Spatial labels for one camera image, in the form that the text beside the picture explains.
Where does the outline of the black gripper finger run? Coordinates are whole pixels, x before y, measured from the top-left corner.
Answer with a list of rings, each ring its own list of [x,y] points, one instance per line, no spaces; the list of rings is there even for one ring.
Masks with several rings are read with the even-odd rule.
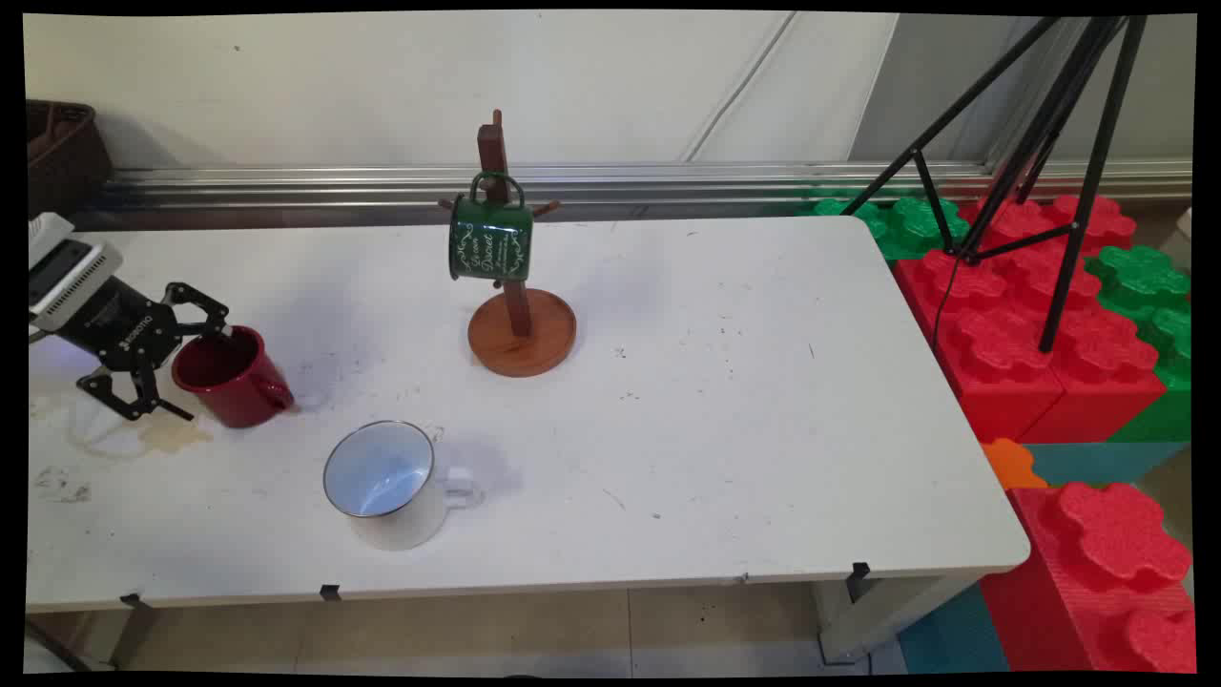
[[[161,338],[199,338],[199,336],[201,338],[214,338],[215,336],[226,334],[228,308],[211,299],[211,297],[206,297],[205,293],[197,290],[195,287],[187,286],[186,282],[167,283],[161,303],[166,308],[166,316],[164,317],[164,323],[160,326]],[[205,316],[204,321],[194,323],[179,321],[175,311],[175,308],[179,305],[190,305],[192,308],[200,309],[200,312]]]
[[[106,369],[105,365],[98,366],[92,373],[77,379],[74,386],[116,412],[118,419],[126,419],[126,421],[138,421],[158,409],[172,412],[178,419],[183,419],[184,422],[192,422],[195,419],[195,414],[162,399],[160,390],[158,390],[155,369],[151,367],[151,364],[139,364],[136,370],[128,370],[127,373],[136,389],[136,399],[131,401],[125,401],[122,397],[114,394],[114,371]]]

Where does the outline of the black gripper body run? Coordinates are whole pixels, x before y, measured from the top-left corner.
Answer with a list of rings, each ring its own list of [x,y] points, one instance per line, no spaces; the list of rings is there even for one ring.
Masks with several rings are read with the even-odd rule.
[[[151,301],[117,277],[105,279],[55,336],[110,371],[161,369],[184,339],[168,304]]]

